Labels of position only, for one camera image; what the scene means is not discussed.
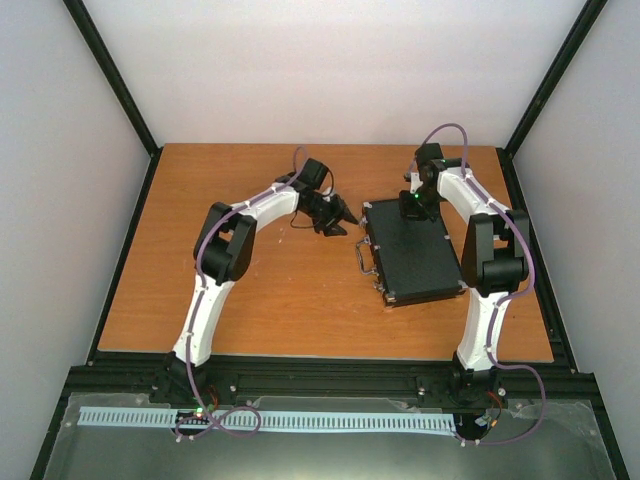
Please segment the black poker set case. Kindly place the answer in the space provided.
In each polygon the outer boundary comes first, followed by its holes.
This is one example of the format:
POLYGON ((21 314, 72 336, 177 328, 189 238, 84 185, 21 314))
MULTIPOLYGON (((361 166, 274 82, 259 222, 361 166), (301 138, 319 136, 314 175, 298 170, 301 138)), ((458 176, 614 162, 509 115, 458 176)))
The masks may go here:
POLYGON ((356 243, 359 270, 373 275, 387 307, 455 298, 464 293, 460 264, 442 220, 407 220, 397 199, 366 202, 356 243))

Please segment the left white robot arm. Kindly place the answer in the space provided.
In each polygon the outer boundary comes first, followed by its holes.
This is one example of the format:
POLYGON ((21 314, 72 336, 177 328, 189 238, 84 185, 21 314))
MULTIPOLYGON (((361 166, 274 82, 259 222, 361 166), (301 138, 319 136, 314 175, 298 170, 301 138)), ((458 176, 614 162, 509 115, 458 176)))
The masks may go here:
POLYGON ((358 219, 332 187, 322 184, 332 172, 309 158, 299 171, 275 179, 264 191, 235 204, 214 203, 194 246, 195 280, 191 304, 172 352, 191 366, 174 377, 172 388, 186 402, 201 400, 208 378, 195 369, 211 355, 222 309, 235 284, 247 272, 257 233, 281 217, 303 213, 311 228, 326 237, 344 236, 342 221, 358 219))

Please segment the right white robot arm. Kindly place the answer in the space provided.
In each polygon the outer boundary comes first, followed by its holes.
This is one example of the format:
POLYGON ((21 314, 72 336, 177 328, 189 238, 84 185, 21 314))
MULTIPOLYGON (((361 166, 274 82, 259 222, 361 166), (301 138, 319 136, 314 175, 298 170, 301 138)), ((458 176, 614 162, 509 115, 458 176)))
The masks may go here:
POLYGON ((507 309, 527 279, 534 278, 529 251, 529 217, 495 200, 466 161, 447 159, 437 143, 424 143, 405 174, 400 214, 408 220, 440 218, 440 203, 451 204, 467 225, 461 260, 469 288, 462 340, 453 356, 449 395, 469 405, 494 388, 497 347, 507 309))

